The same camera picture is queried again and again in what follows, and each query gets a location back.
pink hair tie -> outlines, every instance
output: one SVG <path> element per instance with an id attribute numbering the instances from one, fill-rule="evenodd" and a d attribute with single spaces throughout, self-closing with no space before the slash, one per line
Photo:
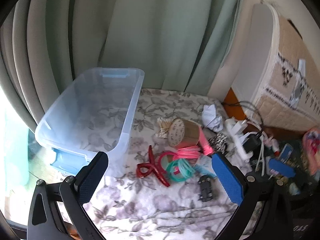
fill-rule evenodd
<path id="1" fill-rule="evenodd" d="M 173 156 L 173 159 L 172 159 L 173 161 L 179 158 L 177 153 L 174 153 L 174 152 L 171 152 L 171 151 L 167 151 L 167 152 L 161 153 L 161 155 L 160 155 L 160 157 L 158 159 L 158 169 L 162 174 L 166 174 L 167 173 L 167 171 L 161 165 L 162 158 L 167 156 L 167 155 L 172 155 Z M 174 172 L 174 174 L 178 174 L 179 172 L 180 171 L 177 168 L 177 170 Z"/>
<path id="2" fill-rule="evenodd" d="M 204 133 L 203 133 L 201 127 L 199 127 L 199 144 L 201 145 L 201 147 L 203 149 L 204 155 L 209 155 L 211 153 L 214 153 L 214 150 L 209 145 L 208 140 L 204 136 Z"/>

power adapter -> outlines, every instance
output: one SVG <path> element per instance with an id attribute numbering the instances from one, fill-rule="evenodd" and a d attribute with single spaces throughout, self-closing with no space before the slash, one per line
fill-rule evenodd
<path id="1" fill-rule="evenodd" d="M 250 134 L 247 140 L 243 143 L 243 149 L 246 153 L 253 152 L 258 147 L 261 147 L 261 134 Z"/>

clear plastic storage bin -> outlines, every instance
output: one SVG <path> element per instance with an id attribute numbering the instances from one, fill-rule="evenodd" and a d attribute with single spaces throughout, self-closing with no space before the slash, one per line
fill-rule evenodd
<path id="1" fill-rule="evenodd" d="M 77 77 L 36 128 L 38 143 L 55 154 L 51 165 L 76 175 L 103 151 L 106 174 L 121 176 L 143 78 L 134 68 L 92 68 Z"/>

white wall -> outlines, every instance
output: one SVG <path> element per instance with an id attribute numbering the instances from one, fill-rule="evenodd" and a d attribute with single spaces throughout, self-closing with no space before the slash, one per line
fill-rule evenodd
<path id="1" fill-rule="evenodd" d="M 301 0 L 264 0 L 275 6 L 284 17 L 290 18 L 299 30 L 303 41 L 320 69 L 320 29 Z M 251 24 L 252 7 L 260 0 L 243 0 L 239 23 L 231 50 L 218 71 L 208 96 L 223 101 L 240 66 Z"/>

crumpled paper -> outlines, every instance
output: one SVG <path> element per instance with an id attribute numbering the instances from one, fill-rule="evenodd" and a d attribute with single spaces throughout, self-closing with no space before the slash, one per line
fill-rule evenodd
<path id="1" fill-rule="evenodd" d="M 204 127 L 207 127 L 214 132 L 219 132 L 223 129 L 222 116 L 217 114 L 215 105 L 204 105 L 202 123 Z"/>

